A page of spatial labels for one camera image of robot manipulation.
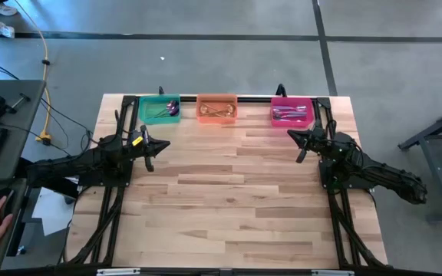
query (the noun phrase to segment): white paper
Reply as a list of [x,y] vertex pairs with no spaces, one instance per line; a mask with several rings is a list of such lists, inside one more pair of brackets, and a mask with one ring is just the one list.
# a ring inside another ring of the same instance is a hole
[[73,208],[74,204],[66,204],[63,195],[42,188],[31,217],[42,219],[44,235],[50,235],[68,226]]

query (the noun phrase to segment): plastic bin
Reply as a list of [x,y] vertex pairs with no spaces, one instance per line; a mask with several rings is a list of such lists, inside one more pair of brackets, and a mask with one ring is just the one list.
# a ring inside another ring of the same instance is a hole
[[[295,111],[296,107],[305,107],[299,110],[304,110],[306,116],[277,120],[274,117],[274,107],[280,106],[293,107],[294,109],[292,111]],[[272,126],[274,127],[308,127],[315,119],[312,99],[304,97],[274,97],[270,100],[270,117]]]
[[[209,115],[203,115],[201,108]],[[223,110],[229,108],[233,109],[232,116],[225,117],[226,113]],[[238,98],[235,94],[199,94],[196,115],[201,123],[235,123],[238,116]]]
[[[179,104],[178,114],[176,116],[155,118],[155,116],[162,112],[166,113],[167,104],[172,100],[176,100]],[[139,118],[145,124],[178,123],[180,122],[181,111],[180,95],[178,94],[143,96],[139,99]]]

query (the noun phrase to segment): orange bin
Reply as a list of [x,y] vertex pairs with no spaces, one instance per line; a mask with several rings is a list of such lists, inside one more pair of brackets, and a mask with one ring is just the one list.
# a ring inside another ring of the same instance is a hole
[[199,94],[196,114],[201,123],[235,123],[238,98],[235,94]]

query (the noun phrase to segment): pink bin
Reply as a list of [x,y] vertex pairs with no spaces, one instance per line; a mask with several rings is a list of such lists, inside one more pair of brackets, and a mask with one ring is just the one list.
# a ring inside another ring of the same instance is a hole
[[[306,107],[306,117],[299,117],[292,120],[291,118],[284,120],[274,119],[274,107]],[[308,127],[310,123],[313,123],[315,115],[313,113],[312,99],[304,97],[273,97],[270,100],[270,117],[272,126],[274,127]]]

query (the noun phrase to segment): computer mouse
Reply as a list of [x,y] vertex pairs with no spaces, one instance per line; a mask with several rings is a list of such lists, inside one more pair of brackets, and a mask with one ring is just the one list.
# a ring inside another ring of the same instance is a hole
[[3,222],[3,219],[9,214],[12,213],[12,202],[13,202],[13,194],[15,191],[11,188],[0,189],[0,200],[3,196],[6,196],[5,204],[1,207],[0,210],[0,225]]

